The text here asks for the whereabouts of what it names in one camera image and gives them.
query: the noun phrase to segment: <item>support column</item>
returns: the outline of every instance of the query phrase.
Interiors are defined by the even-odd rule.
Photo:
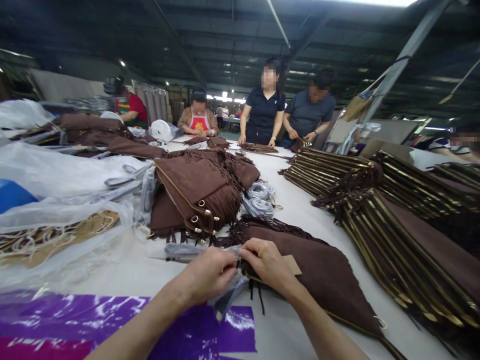
[[[375,115],[380,105],[382,104],[385,96],[387,96],[402,71],[408,65],[410,58],[418,50],[420,45],[423,43],[423,41],[429,34],[430,30],[434,27],[439,17],[443,14],[445,9],[450,5],[451,2],[452,0],[439,0],[435,4],[433,4],[431,9],[425,14],[423,19],[416,27],[415,31],[411,35],[410,39],[406,43],[405,47],[401,51],[400,55],[398,56],[397,62],[395,62],[391,66],[390,71],[378,86],[375,98],[368,107],[362,123],[370,121],[370,119]]]

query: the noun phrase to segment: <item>worker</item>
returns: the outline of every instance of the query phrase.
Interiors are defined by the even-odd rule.
[[[335,72],[326,68],[307,89],[293,97],[283,115],[286,131],[280,142],[281,147],[291,148],[299,137],[312,143],[318,134],[329,127],[337,104],[330,94],[334,78]]]
[[[416,149],[445,155],[455,160],[480,164],[477,149],[480,144],[480,126],[468,119],[454,120],[450,129],[436,132],[415,145]]]
[[[109,77],[103,84],[103,90],[115,96],[115,112],[127,126],[149,127],[147,108],[137,95],[127,89],[123,77]]]
[[[283,62],[278,57],[266,61],[261,75],[261,88],[253,89],[243,106],[239,145],[255,143],[275,146],[285,111],[285,95],[277,90],[283,69]]]
[[[295,309],[318,359],[368,360],[292,274],[273,242],[252,238],[243,244],[238,254],[251,264],[264,283]],[[146,359],[177,317],[227,290],[237,274],[235,263],[231,252],[216,247],[202,251],[86,360]]]
[[[186,107],[181,114],[178,127],[185,134],[214,137],[220,132],[217,119],[213,112],[207,109],[207,93],[201,87],[193,90],[193,105]]]

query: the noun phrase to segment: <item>metal ring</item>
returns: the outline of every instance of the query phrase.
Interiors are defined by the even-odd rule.
[[[383,319],[379,318],[378,316],[374,316],[374,318],[377,319],[380,322],[380,324],[381,324],[380,329],[387,330],[389,328],[387,326],[387,323]]]

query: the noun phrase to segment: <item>white work table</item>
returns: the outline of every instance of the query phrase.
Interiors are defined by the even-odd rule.
[[[169,143],[166,148],[170,151],[185,149],[180,142],[188,138],[190,137],[183,136],[176,139],[177,142]],[[277,149],[281,156],[293,156],[290,151]],[[285,159],[249,152],[246,156],[252,159],[259,169],[261,179],[268,181],[276,190],[276,203],[284,208],[275,211],[277,219],[302,228],[346,255],[366,299],[388,326],[384,331],[385,336],[408,360],[453,359],[430,333],[424,329],[418,330],[400,306],[380,288],[367,272],[347,234],[342,228],[334,225],[333,216],[325,210],[311,206],[310,200],[313,200],[311,195],[277,174],[280,169],[289,167]],[[118,245],[111,250],[114,261],[97,267],[87,279],[73,285],[70,292],[110,296],[154,296],[186,266],[179,262],[165,262],[148,257],[151,250],[164,242],[163,239],[141,240],[133,230],[127,231]],[[258,354],[245,353],[232,356],[249,360],[316,359],[314,349],[293,308],[272,290],[263,289],[262,295],[265,316],[262,315],[256,288],[253,301],[250,300],[250,291],[245,289],[234,303],[253,308]],[[372,360],[393,359],[378,341],[348,327],[342,326],[342,329]]]

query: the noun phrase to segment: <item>stack of bags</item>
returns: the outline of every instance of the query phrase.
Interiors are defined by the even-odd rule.
[[[224,149],[183,150],[156,159],[160,187],[154,196],[149,227],[151,237],[176,242],[175,232],[196,240],[215,240],[225,224],[237,218],[242,191],[260,173],[246,157]]]
[[[409,315],[450,352],[454,344],[480,354],[478,191],[383,151],[366,160],[304,148],[284,176],[335,213],[369,272]]]

